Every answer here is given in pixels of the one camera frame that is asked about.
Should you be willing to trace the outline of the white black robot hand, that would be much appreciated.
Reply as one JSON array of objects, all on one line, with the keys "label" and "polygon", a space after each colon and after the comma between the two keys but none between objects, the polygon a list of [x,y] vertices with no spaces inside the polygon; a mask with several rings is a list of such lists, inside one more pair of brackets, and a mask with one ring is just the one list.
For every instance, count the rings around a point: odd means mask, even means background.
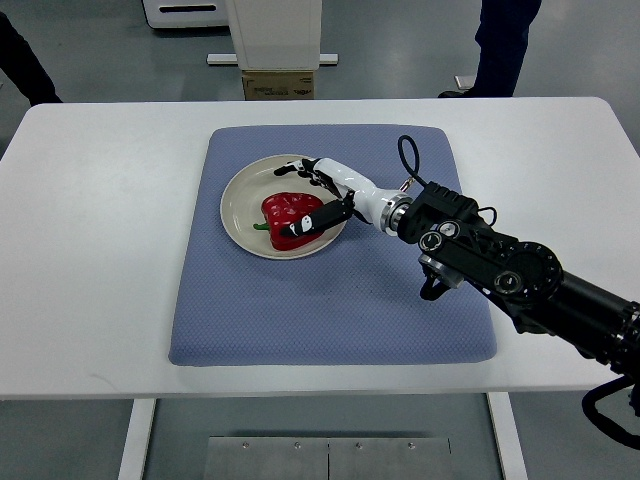
[{"label": "white black robot hand", "polygon": [[396,236],[392,226],[393,216],[401,205],[411,202],[400,190],[379,188],[367,177],[330,158],[302,158],[276,169],[274,174],[283,176],[289,172],[297,172],[299,176],[325,188],[336,200],[281,227],[279,233],[285,238],[324,232],[352,216],[373,225],[380,232]]}]

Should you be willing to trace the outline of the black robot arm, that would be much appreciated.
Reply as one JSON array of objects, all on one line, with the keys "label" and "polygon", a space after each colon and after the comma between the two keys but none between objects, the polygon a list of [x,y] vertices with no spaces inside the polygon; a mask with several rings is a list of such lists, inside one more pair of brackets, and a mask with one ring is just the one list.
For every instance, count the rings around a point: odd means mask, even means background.
[{"label": "black robot arm", "polygon": [[394,192],[373,219],[381,231],[420,248],[422,299],[435,301],[467,282],[517,332],[557,336],[609,366],[617,379],[589,391],[582,410],[606,436],[637,449],[638,435],[600,413],[597,404],[630,389],[630,406],[639,408],[638,303],[567,272],[548,247],[494,231],[481,210],[475,200],[430,182],[416,199]]}]

